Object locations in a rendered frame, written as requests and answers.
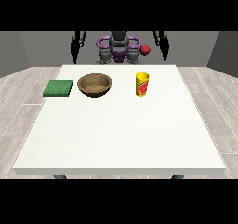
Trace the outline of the yellow cup with melon print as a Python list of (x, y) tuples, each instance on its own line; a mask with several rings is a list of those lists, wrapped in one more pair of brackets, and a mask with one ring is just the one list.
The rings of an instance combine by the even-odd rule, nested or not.
[(146, 95), (150, 76), (145, 72), (136, 73), (136, 95), (143, 97)]

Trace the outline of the brown wooden bowl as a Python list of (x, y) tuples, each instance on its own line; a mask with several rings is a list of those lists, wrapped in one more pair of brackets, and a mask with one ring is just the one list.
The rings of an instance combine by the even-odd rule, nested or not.
[(98, 98), (111, 89), (112, 79), (106, 74), (91, 73), (82, 76), (77, 82), (77, 87), (86, 96)]

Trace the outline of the small red ball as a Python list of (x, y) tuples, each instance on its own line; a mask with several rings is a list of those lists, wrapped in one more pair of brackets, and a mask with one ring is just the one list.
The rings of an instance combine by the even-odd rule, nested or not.
[(148, 45), (142, 45), (140, 47), (140, 54), (143, 56), (148, 55), (151, 52), (151, 48)]

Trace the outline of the green square pad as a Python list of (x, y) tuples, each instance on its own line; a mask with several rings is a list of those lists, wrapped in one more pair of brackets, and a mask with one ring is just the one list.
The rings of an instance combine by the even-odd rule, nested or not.
[(73, 80), (49, 80), (43, 92), (44, 97), (68, 97)]

